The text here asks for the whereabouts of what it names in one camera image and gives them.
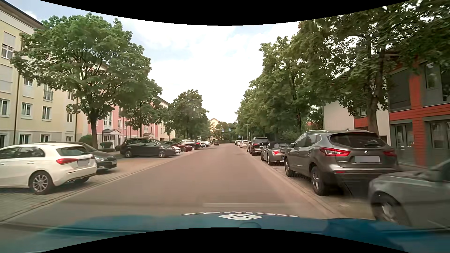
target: cloud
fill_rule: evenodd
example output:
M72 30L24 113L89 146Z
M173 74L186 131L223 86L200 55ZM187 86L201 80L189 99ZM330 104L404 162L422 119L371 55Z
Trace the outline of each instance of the cloud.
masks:
M187 50L189 57L152 61L149 75L171 102L183 91L198 90L209 118L236 119L248 83L262 71L261 43L292 36L298 22L275 24L266 32L236 33L233 26L194 26L120 18L125 29L143 42L148 57L161 50Z

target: taillight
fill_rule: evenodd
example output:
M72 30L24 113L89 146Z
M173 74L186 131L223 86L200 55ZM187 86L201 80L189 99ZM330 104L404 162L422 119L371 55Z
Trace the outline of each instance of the taillight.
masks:
M322 151L325 156L347 156L350 154L350 151L340 150L340 149L331 149L320 147L320 151Z
M56 160L56 162L61 165L66 164L66 163L76 162L76 161L78 161L78 159L76 159L76 158L61 158L61 159Z
M383 151L383 153L384 153L386 156L397 156L397 154L395 153L395 149L391 149L391 150L389 150L389 151Z

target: asphalt road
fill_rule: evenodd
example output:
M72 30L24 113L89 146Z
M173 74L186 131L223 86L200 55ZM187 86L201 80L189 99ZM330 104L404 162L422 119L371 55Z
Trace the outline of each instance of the asphalt road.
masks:
M42 227L110 215L239 211L318 219L345 217L234 144L193 152L27 212L9 221L14 226L0 228L0 237L17 239ZM160 158L130 159L142 164Z

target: red car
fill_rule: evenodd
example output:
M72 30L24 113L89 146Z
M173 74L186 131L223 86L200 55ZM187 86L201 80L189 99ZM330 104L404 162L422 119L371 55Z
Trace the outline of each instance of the red car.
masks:
M179 147L181 149L181 152L192 151L192 146L191 145L180 144L180 143L176 143L174 141L165 141L164 143L167 144L167 145L170 145L170 146Z

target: balcony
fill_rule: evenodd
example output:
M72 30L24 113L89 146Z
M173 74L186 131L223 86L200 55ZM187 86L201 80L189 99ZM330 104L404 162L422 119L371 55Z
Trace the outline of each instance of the balcony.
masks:
M44 100L53 101L53 91L44 90Z

